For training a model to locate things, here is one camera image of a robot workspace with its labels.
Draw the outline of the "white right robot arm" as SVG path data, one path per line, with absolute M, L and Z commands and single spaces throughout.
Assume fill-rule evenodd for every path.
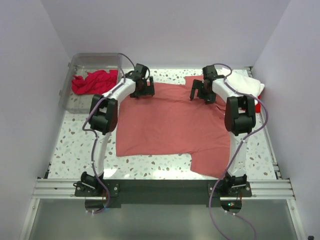
M 202 68 L 203 80 L 193 80 L 190 100 L 197 97 L 206 103 L 214 103 L 216 96 L 224 102 L 224 125 L 230 136 L 229 162 L 212 192 L 218 196 L 233 197 L 247 185 L 246 156 L 248 138 L 256 125 L 255 98 L 232 86 L 228 80 L 233 70 L 226 64 L 228 74 L 218 74 L 214 64 Z

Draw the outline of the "salmon pink t shirt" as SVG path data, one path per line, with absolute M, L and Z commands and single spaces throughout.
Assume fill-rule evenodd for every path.
M 230 157 L 226 103 L 220 96 L 210 104 L 190 100 L 192 82 L 156 82 L 154 96 L 126 97 L 119 106 L 116 155 L 190 154 L 191 171 L 221 177 Z

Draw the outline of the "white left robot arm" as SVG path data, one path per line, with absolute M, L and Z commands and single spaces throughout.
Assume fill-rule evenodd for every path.
M 82 173 L 82 186 L 76 188 L 78 191 L 86 189 L 92 196 L 108 191 L 103 183 L 104 157 L 111 132 L 118 123 L 119 104 L 128 96 L 138 98 L 154 95 L 154 81 L 150 76 L 150 69 L 137 63 L 133 70 L 122 74 L 121 80 L 111 90 L 92 97 L 89 115 L 82 126 L 84 132 L 94 134 L 90 155 L 92 174 Z

